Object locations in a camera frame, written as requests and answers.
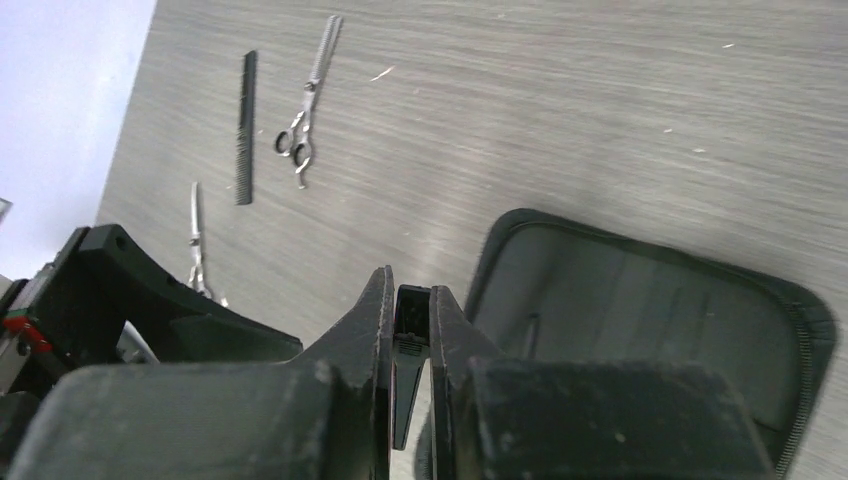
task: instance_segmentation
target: zipper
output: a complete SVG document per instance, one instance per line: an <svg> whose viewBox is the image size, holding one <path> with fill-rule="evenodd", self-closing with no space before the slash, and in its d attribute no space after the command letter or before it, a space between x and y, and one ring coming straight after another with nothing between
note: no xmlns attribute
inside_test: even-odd
<svg viewBox="0 0 848 480"><path fill-rule="evenodd" d="M813 410L813 352L812 342L810 342L810 333L807 331L806 323L803 315L799 311L797 302L788 302L781 295L771 292L789 314L795 327L795 334L798 336L798 346L800 349L801 360L801 391L798 396L798 414L795 416L795 422L792 424L792 429L789 432L789 438L783 447L783 452L780 454L780 460L775 465L774 470L778 478L783 478L789 470L789 464L795 457L798 447L801 445L801 437L804 430L807 428L807 423L810 420Z"/></svg>
<svg viewBox="0 0 848 480"><path fill-rule="evenodd" d="M730 273L737 278L748 281L765 291L780 304L783 311L789 316L792 326L795 329L795 336L798 338L798 354L801 364L801 388L798 393L798 408L795 420L789 430L789 437L783 445L783 450L780 452L780 458L774 466L777 478L782 479L786 476L786 473L789 470L789 465L792 463L792 459L795 457L798 447L801 445L801 438L804 435L804 431L807 429L807 423L809 423L813 410L813 345L810 341L810 332L807 330L807 323L804 321L804 315L801 312L801 304L789 300L757 279L751 278L744 273L731 270L726 265L717 265L716 263L705 259L699 260L710 264L713 267L717 267L725 273Z"/></svg>

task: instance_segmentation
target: red part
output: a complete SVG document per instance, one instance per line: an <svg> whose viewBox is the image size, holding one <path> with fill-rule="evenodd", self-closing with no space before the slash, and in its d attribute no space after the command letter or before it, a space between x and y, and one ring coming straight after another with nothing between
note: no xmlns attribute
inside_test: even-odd
<svg viewBox="0 0 848 480"><path fill-rule="evenodd" d="M46 353L53 350L53 345L44 338L25 316L8 317L3 319L3 326L12 333L20 333L24 341L32 348L33 353Z"/></svg>

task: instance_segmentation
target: scissor blade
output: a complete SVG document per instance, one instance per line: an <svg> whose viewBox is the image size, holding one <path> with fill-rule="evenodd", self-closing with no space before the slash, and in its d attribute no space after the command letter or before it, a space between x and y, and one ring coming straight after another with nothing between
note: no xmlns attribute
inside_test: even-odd
<svg viewBox="0 0 848 480"><path fill-rule="evenodd" d="M200 238L200 183L191 184L191 238Z"/></svg>
<svg viewBox="0 0 848 480"><path fill-rule="evenodd" d="M339 36L341 26L342 17L340 15L331 15L327 19L324 36L321 37L321 44L318 47L318 53L315 55L315 63L312 64L312 73L309 75L309 81L315 85L320 84L324 78L329 59L336 48L336 39Z"/></svg>

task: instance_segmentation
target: thinning scissors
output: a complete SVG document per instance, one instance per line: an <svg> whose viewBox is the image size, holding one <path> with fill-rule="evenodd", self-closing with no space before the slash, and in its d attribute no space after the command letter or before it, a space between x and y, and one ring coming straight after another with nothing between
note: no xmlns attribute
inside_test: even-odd
<svg viewBox="0 0 848 480"><path fill-rule="evenodd" d="M200 184L191 184L191 256L194 258L194 266L189 274L189 286L211 300L215 299L212 290L206 286L203 275L203 218L200 213Z"/></svg>
<svg viewBox="0 0 848 480"><path fill-rule="evenodd" d="M327 73L329 60L333 54L341 26L341 16L332 15L327 19L324 36L321 38L321 45L318 47L318 54L315 56L315 63L312 65L312 73L310 73L306 85L303 86L303 103L300 112L294 117L291 126L280 132L274 142L274 150L277 151L278 155L292 157L295 166L294 174L297 175L298 187L301 189L306 188L306 184L303 182L303 172L309 167L309 162L312 160L312 142L309 140L309 131L312 129L312 111L315 108L318 92Z"/></svg>

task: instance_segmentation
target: black plastic mount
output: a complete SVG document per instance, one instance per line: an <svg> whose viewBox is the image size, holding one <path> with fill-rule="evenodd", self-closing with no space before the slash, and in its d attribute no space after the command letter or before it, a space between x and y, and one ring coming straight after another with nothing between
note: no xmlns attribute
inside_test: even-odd
<svg viewBox="0 0 848 480"><path fill-rule="evenodd" d="M77 229L0 315L4 328L37 331L67 370L120 362L126 321L163 362L282 361L303 350L178 282L118 225Z"/></svg>
<svg viewBox="0 0 848 480"><path fill-rule="evenodd" d="M69 245L39 290L20 292L25 308L7 316L31 319L77 365L112 360L106 346L114 348L119 319L130 319L160 358L177 363L65 375L9 479L388 479L425 351L431 473L440 480L774 478L740 397L700 368L508 359L447 287L402 286L395 304L390 267L374 271L353 308L295 356L296 339L181 286L120 227L78 231ZM51 307L48 295L60 303ZM64 314L60 305L100 313ZM186 318L203 347L181 331ZM97 322L109 334L88 339ZM233 338L253 340L235 353L206 350ZM222 362L231 359L240 362Z"/></svg>

